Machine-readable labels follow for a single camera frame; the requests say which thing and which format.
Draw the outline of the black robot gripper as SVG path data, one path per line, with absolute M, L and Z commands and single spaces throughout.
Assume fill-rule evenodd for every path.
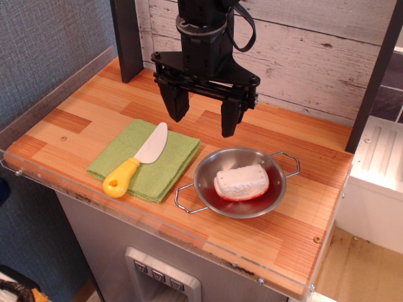
M 234 135 L 244 110 L 258 102 L 258 76 L 241 67 L 233 58 L 234 17 L 221 15 L 216 24 L 196 25 L 178 16 L 176 28 L 181 51 L 154 52 L 155 81 L 169 116 L 179 122 L 190 108 L 189 92 L 222 102 L 222 136 Z M 231 94 L 240 99 L 228 98 Z

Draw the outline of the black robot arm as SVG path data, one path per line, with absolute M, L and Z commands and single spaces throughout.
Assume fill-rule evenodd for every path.
M 233 51 L 249 51 L 253 33 L 244 47 L 234 40 L 234 14 L 255 28 L 253 18 L 239 1 L 178 1 L 176 28 L 181 51 L 154 52 L 154 73 L 170 117 L 179 122 L 190 108 L 189 94 L 221 101 L 222 136 L 231 137 L 244 112 L 258 103 L 260 78 L 241 67 Z

